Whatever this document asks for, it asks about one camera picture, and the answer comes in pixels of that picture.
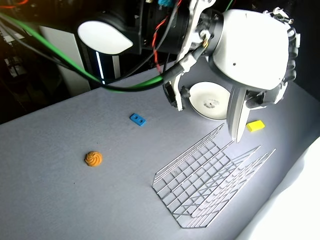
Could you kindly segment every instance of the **brown pastry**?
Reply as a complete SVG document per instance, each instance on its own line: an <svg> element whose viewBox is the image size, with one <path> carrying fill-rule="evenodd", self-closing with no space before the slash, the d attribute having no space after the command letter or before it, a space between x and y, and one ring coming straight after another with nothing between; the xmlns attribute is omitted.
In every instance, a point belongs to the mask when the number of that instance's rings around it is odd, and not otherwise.
<svg viewBox="0 0 320 240"><path fill-rule="evenodd" d="M102 163L102 154L98 151L91 151L85 157L85 162L90 167L97 167Z"/></svg>

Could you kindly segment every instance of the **wire basket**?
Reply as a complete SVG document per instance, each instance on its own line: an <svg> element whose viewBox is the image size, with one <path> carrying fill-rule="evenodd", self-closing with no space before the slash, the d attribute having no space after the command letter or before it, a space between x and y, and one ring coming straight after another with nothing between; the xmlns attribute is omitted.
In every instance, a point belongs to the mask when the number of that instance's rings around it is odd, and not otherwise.
<svg viewBox="0 0 320 240"><path fill-rule="evenodd" d="M224 124L188 148L154 176L152 187L182 228L205 228L273 154L248 159L261 147L230 159L214 139Z"/></svg>

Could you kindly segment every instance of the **yellow sponge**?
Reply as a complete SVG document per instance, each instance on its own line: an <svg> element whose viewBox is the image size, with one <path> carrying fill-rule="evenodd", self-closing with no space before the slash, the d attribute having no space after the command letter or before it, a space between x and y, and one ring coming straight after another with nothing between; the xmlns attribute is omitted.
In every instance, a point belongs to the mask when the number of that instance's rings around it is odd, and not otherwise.
<svg viewBox="0 0 320 240"><path fill-rule="evenodd" d="M250 132L255 132L260 129L263 129L265 127L265 124L261 120L258 120L248 123L246 127L249 129Z"/></svg>

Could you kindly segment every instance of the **plate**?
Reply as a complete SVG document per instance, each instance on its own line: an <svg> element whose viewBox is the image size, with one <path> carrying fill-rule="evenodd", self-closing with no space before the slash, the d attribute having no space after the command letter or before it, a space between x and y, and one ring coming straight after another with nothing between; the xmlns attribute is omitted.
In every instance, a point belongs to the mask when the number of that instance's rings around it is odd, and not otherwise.
<svg viewBox="0 0 320 240"><path fill-rule="evenodd" d="M230 92L213 82L199 82L190 88L189 101L195 111L210 120L227 118Z"/></svg>

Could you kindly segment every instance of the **metal dish rack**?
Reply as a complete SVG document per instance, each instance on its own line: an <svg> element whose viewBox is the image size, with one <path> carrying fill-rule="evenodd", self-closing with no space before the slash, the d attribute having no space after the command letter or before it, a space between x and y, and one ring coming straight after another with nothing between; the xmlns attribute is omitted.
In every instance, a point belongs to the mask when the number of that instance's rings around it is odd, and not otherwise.
<svg viewBox="0 0 320 240"><path fill-rule="evenodd" d="M224 124L188 148L154 176L152 187L182 228L205 228L258 171L275 149L254 161L261 147L230 159L214 143Z"/></svg>

